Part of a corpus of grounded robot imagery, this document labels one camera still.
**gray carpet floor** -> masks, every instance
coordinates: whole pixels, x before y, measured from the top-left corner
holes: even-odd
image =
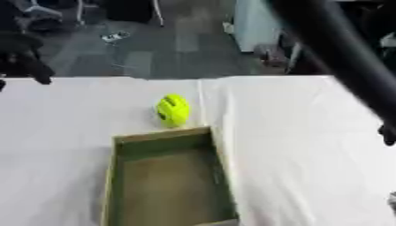
[[[88,9],[85,26],[75,26],[74,10],[64,11],[64,29],[42,37],[43,60],[58,77],[130,76],[142,79],[198,79],[276,74],[254,55],[241,54],[223,32],[223,0],[161,0],[165,27],[156,17],[147,25],[105,19]],[[101,34],[131,36],[107,45]]]

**cardboard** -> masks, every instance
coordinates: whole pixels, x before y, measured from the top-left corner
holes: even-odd
[[[188,226],[236,213],[209,128],[116,137],[102,226]]]

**tennis ball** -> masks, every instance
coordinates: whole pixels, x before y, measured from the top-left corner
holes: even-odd
[[[156,105],[156,112],[161,122],[172,128],[181,126],[188,120],[190,107],[181,95],[167,94]]]

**white cabinet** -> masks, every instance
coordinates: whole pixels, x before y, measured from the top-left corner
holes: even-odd
[[[257,44],[275,45],[280,24],[265,0],[237,0],[234,35],[242,52],[252,52]]]

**white table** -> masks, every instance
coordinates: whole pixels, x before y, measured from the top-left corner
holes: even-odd
[[[164,130],[152,107],[184,95],[211,125],[244,225],[394,225],[396,152],[327,77],[146,81],[12,79],[0,94],[0,224],[98,225],[111,136]]]

